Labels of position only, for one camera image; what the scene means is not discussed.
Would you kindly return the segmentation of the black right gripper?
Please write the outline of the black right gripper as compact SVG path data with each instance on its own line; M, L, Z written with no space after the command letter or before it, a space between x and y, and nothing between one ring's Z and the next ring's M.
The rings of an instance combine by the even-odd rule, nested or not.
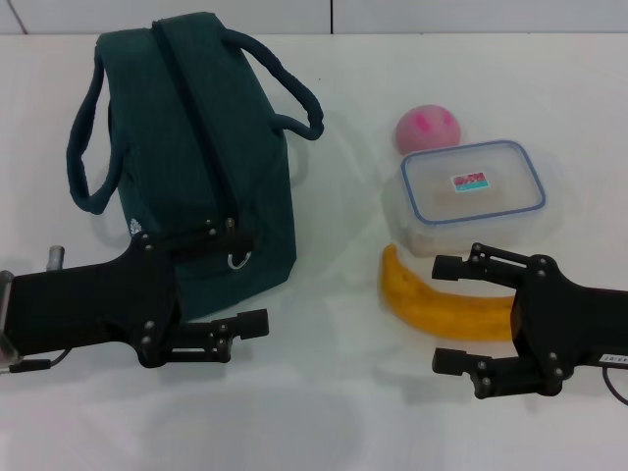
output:
M472 244L466 259L438 255L433 280L483 281L516 294L510 315L518 356L492 358L437 348L436 374L468 374L479 399L556 395L579 366L628 370L628 291L587 288L568 280L547 255L531 257Z

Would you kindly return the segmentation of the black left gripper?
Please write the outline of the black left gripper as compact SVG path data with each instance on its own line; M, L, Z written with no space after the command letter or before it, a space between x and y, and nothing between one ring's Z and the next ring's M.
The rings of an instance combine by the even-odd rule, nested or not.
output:
M245 255L255 248L254 232L203 225L165 236L164 245L138 235L106 263L10 277L10 367L50 368L46 353L107 342L129 345L146 368L228 363L234 339L269 335L266 309L168 332L179 305L172 259Z

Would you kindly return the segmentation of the yellow banana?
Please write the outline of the yellow banana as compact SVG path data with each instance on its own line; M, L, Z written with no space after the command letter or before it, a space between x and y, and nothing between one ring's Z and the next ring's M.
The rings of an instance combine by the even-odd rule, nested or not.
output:
M382 252L380 290L390 311L423 333L461 341L511 339L512 296L478 297L431 288L401 263L394 244Z

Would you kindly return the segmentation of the dark teal lunch bag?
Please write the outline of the dark teal lunch bag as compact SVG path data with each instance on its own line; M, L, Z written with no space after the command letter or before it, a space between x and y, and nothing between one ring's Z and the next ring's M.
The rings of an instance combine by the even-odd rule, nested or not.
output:
M131 229L245 234L249 248L182 263L195 320L285 282L296 259L286 135L324 130L318 99L258 40L211 13L100 35L66 152L70 193Z

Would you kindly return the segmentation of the clear container blue seal lid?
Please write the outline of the clear container blue seal lid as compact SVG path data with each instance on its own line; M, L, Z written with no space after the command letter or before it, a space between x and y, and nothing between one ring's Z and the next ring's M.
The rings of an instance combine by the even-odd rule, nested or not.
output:
M537 236L548 196L526 149L498 139L405 156L385 208L401 244L432 257L474 242L508 247Z

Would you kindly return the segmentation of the pink peach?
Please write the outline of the pink peach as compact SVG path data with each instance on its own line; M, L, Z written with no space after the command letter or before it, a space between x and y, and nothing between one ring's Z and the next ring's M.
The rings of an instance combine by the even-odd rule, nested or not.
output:
M454 115L438 105L422 105L406 112L394 130L394 141L401 155L456 146L461 127Z

